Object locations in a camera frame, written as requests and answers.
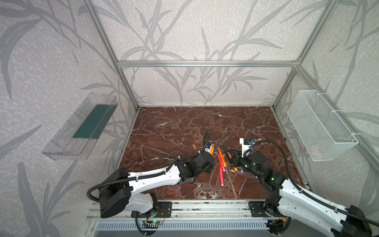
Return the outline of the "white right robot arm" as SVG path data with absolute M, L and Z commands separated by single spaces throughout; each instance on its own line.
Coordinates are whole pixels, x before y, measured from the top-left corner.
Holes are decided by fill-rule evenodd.
M 268 214 L 298 220 L 328 237 L 373 235 L 368 220 L 358 207 L 346 208 L 298 186 L 271 169 L 263 153 L 254 152 L 251 157 L 244 158 L 241 152 L 227 150 L 226 157 L 231 165 L 256 177 L 260 186 L 271 193 L 264 206 Z

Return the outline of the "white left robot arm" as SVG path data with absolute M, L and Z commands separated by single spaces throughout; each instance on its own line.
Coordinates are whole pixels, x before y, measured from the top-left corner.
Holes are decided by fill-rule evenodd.
M 87 197 L 100 204 L 101 218 L 110 218 L 124 210 L 142 214 L 158 208 L 154 194 L 146 191 L 182 183 L 193 183 L 202 173 L 210 174 L 214 157 L 207 151 L 191 159 L 177 159 L 167 167 L 145 172 L 128 172 L 120 168 L 101 184 L 87 191 Z

